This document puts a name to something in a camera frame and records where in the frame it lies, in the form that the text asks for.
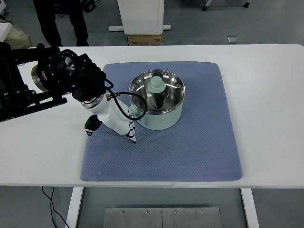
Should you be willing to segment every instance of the person's leg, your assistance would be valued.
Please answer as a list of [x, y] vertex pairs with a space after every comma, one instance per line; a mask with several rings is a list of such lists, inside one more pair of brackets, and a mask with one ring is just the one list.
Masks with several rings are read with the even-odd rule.
[[33, 46], [30, 36], [14, 25], [4, 39], [4, 42], [8, 43], [11, 49], [26, 49]]
[[53, 47], [62, 46], [61, 37], [56, 25], [56, 14], [53, 0], [33, 0], [41, 31]]
[[87, 42], [88, 33], [80, 0], [64, 0], [64, 8], [70, 17], [71, 24], [77, 39], [77, 46], [89, 46]]

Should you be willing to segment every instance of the blue mat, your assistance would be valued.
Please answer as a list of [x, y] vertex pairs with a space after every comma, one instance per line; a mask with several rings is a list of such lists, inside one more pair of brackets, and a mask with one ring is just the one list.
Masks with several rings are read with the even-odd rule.
[[[83, 181], [234, 181], [242, 177], [221, 73], [215, 63], [144, 62], [104, 67], [113, 91], [128, 91], [152, 69], [168, 70], [185, 84], [179, 121], [154, 131], [135, 122], [137, 144], [102, 125], [87, 138]], [[130, 106], [129, 96], [119, 99]]]

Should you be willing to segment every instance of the white table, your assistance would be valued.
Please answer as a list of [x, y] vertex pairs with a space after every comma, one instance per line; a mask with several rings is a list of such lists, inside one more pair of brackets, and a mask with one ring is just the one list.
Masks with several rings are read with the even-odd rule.
[[[304, 47], [68, 48], [79, 55], [87, 53], [101, 68], [120, 62], [216, 63], [223, 77], [243, 177], [231, 182], [81, 181], [84, 123], [90, 113], [68, 95], [67, 104], [0, 123], [1, 185], [241, 188], [245, 209], [253, 205], [251, 188], [304, 188]], [[24, 82], [38, 91], [30, 76], [34, 65], [19, 68]], [[256, 214], [247, 219], [257, 225]]]

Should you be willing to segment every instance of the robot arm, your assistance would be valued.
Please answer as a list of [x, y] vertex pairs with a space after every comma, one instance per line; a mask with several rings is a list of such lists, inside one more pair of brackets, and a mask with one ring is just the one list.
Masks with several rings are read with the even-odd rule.
[[[29, 90], [19, 72], [17, 64], [31, 61], [38, 61], [32, 69], [32, 79], [42, 93]], [[68, 93], [72, 93], [85, 108], [97, 113], [97, 118], [90, 117], [85, 125], [88, 135], [103, 122], [118, 134], [132, 139], [133, 120], [145, 114], [138, 118], [132, 117], [128, 107], [111, 91], [113, 84], [87, 54], [78, 56], [71, 50], [60, 51], [57, 47], [11, 50], [8, 44], [0, 42], [0, 69], [0, 122], [64, 104], [67, 99], [62, 96]], [[91, 105], [92, 101], [102, 98], [105, 98], [102, 103]], [[118, 125], [123, 130], [114, 128]], [[136, 142], [135, 132], [132, 141]]]

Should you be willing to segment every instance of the gray floor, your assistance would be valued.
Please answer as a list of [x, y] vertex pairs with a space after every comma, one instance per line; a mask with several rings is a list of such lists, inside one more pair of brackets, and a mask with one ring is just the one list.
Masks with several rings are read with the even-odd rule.
[[[45, 41], [37, 21], [36, 12], [31, 0], [6, 0], [8, 9], [4, 17], [12, 20], [18, 27], [31, 35], [33, 45]], [[304, 1], [298, 0], [252, 0], [249, 8], [242, 7], [245, 0], [214, 0], [203, 12], [201, 7], [207, 0], [166, 0], [164, 24], [170, 24], [171, 31], [163, 33], [164, 45], [208, 45], [228, 44], [227, 36], [239, 36], [241, 44], [284, 44], [297, 43], [304, 45]], [[90, 13], [84, 13], [88, 27], [91, 46], [126, 46], [127, 36], [124, 33], [110, 33], [109, 26], [121, 26], [122, 22], [117, 2], [100, 0]], [[75, 46], [76, 39], [68, 18], [57, 19], [58, 30], [64, 46]], [[85, 208], [82, 208], [79, 226], [102, 227], [102, 211], [109, 205], [118, 206], [116, 196], [125, 195], [124, 189], [115, 189], [106, 194], [105, 189], [86, 189], [84, 194]], [[136, 194], [137, 205], [147, 204], [193, 204], [199, 194], [212, 194], [209, 190], [158, 190], [160, 198], [154, 201], [146, 200], [144, 190], [129, 192], [130, 197], [120, 197], [121, 204], [132, 205], [131, 195]], [[64, 217], [67, 215], [71, 188], [56, 188], [55, 209]], [[169, 199], [164, 196], [171, 193]], [[180, 195], [188, 195], [187, 200], [179, 199]], [[304, 191], [303, 190], [253, 190], [257, 215], [261, 228], [304, 227]], [[208, 204], [204, 198], [199, 198], [199, 204]], [[237, 211], [233, 216], [239, 216], [242, 226], [243, 214]], [[235, 227], [231, 224], [224, 227]], [[59, 227], [64, 227], [55, 216]], [[0, 187], [0, 227], [53, 227], [49, 212], [49, 201], [39, 187]]]

